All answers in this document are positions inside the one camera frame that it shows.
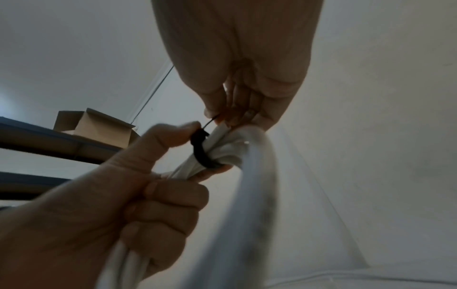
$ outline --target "cable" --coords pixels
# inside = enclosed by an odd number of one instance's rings
[[[235,201],[185,289],[259,289],[276,217],[277,173],[265,132],[253,126],[234,131],[221,124],[202,144],[214,161],[243,171]],[[188,179],[205,170],[191,155],[170,176]],[[149,259],[120,241],[113,247],[96,289],[135,289]]]

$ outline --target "black cable tie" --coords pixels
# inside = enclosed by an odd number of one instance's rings
[[[190,144],[194,147],[194,156],[197,161],[207,169],[217,169],[222,167],[221,163],[214,161],[208,157],[205,150],[203,149],[203,142],[208,137],[209,133],[207,133],[204,128],[209,125],[213,120],[215,120],[219,115],[213,117],[202,129],[197,130],[192,134],[190,137]]]

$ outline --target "hand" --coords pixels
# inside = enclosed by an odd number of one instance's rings
[[[322,0],[152,3],[168,54],[207,117],[265,130],[279,121],[308,70]]]
[[[170,267],[208,202],[208,190],[161,179],[151,169],[199,127],[156,125],[94,171],[2,211],[0,288],[93,288],[119,236],[151,258],[149,274]]]

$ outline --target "open cardboard box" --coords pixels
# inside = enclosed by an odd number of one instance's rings
[[[61,110],[54,130],[96,140],[118,148],[126,148],[139,135],[135,126],[93,109],[86,111]]]

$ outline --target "thick white cable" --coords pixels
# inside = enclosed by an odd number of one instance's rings
[[[276,212],[273,148],[259,128],[249,126],[229,133],[224,124],[210,134],[203,148],[211,159],[240,167],[243,176],[221,230],[184,287],[261,288]],[[204,169],[191,155],[170,177],[188,179]],[[135,289],[148,263],[148,258],[127,251],[118,241],[95,288]]]

